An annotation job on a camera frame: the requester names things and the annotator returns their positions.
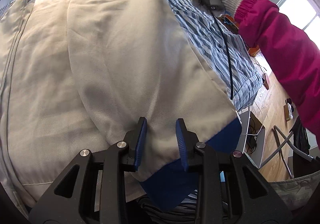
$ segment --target garment sleeve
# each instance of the garment sleeve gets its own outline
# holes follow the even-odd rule
[[[243,0],[235,20],[247,45],[260,46],[295,103],[303,126],[316,135],[320,145],[320,51],[316,44],[269,0]]]

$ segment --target person's arm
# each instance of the person's arm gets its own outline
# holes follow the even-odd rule
[[[260,46],[277,80],[295,103],[303,126],[320,144],[320,51],[316,44],[269,0],[243,0],[235,20],[247,45]]]

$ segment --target blue fabric trim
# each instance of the blue fabric trim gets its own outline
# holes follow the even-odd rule
[[[241,130],[240,121],[236,118],[206,143],[217,151],[231,153],[237,147]],[[185,172],[178,159],[140,184],[155,206],[165,212],[176,207],[197,189],[198,173]]]
[[[189,164],[188,164],[187,147],[186,147],[186,143],[184,141],[182,130],[178,120],[176,121],[176,136],[178,141],[181,164],[183,166],[184,171],[188,171]]]
[[[139,134],[137,146],[136,146],[135,161],[134,161],[134,166],[136,168],[136,171],[138,170],[138,167],[141,164],[141,158],[142,158],[142,153],[144,149],[144,143],[146,141],[146,135],[147,135],[147,120],[144,119],[141,131]]]

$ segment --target mattress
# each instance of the mattress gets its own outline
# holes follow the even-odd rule
[[[0,18],[12,4],[0,10]],[[168,0],[168,3],[191,42],[198,48],[227,86],[230,95],[228,58],[223,38],[213,17],[194,7],[190,0]],[[254,67],[240,35],[232,34],[220,23],[227,36],[231,57],[235,108],[240,111],[253,104],[262,85],[262,78]]]

